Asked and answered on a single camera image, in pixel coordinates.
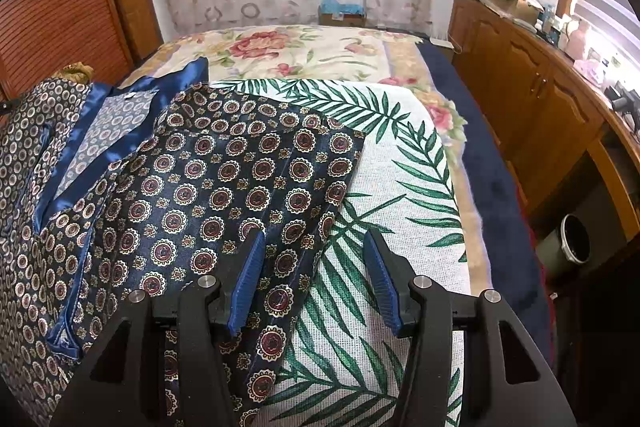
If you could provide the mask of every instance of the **bed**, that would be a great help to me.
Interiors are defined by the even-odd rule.
[[[369,160],[354,177],[334,226],[338,237],[324,252],[319,283],[291,331],[293,347],[260,410],[260,422],[326,422],[340,414],[322,407],[331,395],[340,407],[352,404],[358,411],[352,419],[366,425],[391,414],[408,346],[385,332],[366,291],[357,251],[370,226],[385,232],[390,247],[410,259],[416,271],[449,290],[477,295],[487,287],[498,289],[551,361],[548,304],[513,182],[478,108],[430,44],[371,28],[262,26],[185,36],[155,51],[157,25],[140,16],[153,13],[150,0],[106,2],[112,5],[117,7],[110,13],[120,70],[130,70],[134,57],[141,65],[122,81],[120,70],[98,67],[95,80],[130,89],[206,57],[212,87],[311,107],[369,136],[363,153]],[[76,51],[52,54],[44,67],[54,71],[76,60],[92,64],[82,55],[86,50]],[[15,64],[18,58],[13,57]],[[23,81],[21,89],[30,83],[34,80]],[[15,95],[10,88],[4,86],[5,94]],[[430,145],[426,150],[420,144]],[[370,190],[372,180],[378,190]],[[369,330],[375,331],[372,337]],[[357,340],[353,333],[364,339],[357,349],[329,340],[335,335]],[[462,340],[456,337],[452,425],[460,411],[462,362]],[[255,414],[242,413],[245,423]]]

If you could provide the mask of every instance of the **silver screw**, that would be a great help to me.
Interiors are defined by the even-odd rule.
[[[146,292],[144,290],[133,290],[127,296],[127,298],[129,298],[129,300],[134,303],[143,301],[145,297],[146,297]]]
[[[203,275],[198,279],[198,286],[201,288],[211,288],[216,283],[216,278],[212,275]]]
[[[414,277],[414,284],[418,286],[418,288],[429,288],[431,287],[431,279],[426,275],[417,275]]]
[[[502,299],[502,297],[496,290],[487,290],[486,292],[484,292],[484,298],[494,304],[496,302],[500,302],[500,299]]]

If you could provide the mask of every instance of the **striped blind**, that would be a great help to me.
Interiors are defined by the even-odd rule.
[[[574,0],[574,13],[591,23],[640,67],[640,21],[627,0]]]

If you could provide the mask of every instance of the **blue gripper pad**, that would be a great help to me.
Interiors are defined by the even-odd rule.
[[[373,293],[378,302],[380,315],[385,321],[385,326],[390,328],[394,336],[397,337],[402,327],[398,306],[398,292],[388,270],[386,270],[385,262],[382,260],[380,250],[378,250],[370,231],[364,235],[362,254],[364,264],[371,277]]]
[[[250,240],[252,235],[254,234],[251,233],[247,240]],[[229,320],[226,325],[233,336],[240,333],[241,328],[246,323],[251,301],[254,299],[255,287],[258,285],[262,270],[265,247],[266,239],[264,234],[257,230],[254,243],[246,256],[244,266],[242,266],[242,271],[238,276],[238,282],[231,294]]]
[[[377,229],[365,234],[362,254],[385,325],[400,339],[410,337],[420,319],[420,305],[409,291],[415,277],[411,264],[389,250]]]

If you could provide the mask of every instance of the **navy blue fabric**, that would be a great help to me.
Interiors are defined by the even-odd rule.
[[[456,104],[460,116],[468,121],[462,161],[474,203],[482,217],[482,238],[491,263],[494,288],[507,299],[551,365],[551,314],[513,178],[478,104],[456,70],[430,42],[418,44],[418,49],[436,88]]]
[[[66,147],[62,151],[60,160],[56,164],[51,178],[43,189],[42,197],[38,202],[38,206],[36,207],[36,212],[34,214],[35,232],[39,233],[42,229],[42,224],[46,223],[56,212],[65,208],[71,208],[76,201],[78,201],[79,198],[81,198],[82,195],[92,187],[103,172],[106,171],[107,165],[121,160],[125,156],[131,154],[144,140],[149,138],[153,133],[153,126],[156,118],[167,107],[167,105],[169,105],[178,92],[187,89],[197,82],[208,82],[208,68],[209,61],[204,57],[200,57],[187,64],[187,66],[182,68],[180,71],[166,74],[160,78],[144,76],[143,78],[140,78],[138,85],[134,84],[127,89],[111,89],[111,86],[108,86],[109,89],[104,92],[105,84],[94,84],[94,87],[92,87],[92,91],[89,93],[85,102],[85,107],[82,108],[80,119],[72,131]],[[107,96],[116,94],[151,89],[157,89],[158,93],[154,96],[154,99],[151,102],[149,113],[145,120],[133,131],[126,136],[121,137],[116,143],[101,153],[91,163],[91,165],[89,165],[75,179],[75,181],[62,192],[62,194],[53,199],[62,177],[65,174],[66,168],[69,163],[71,163],[76,152],[78,152],[78,148],[84,139],[84,135],[98,115],[98,112],[104,103],[104,99]]]

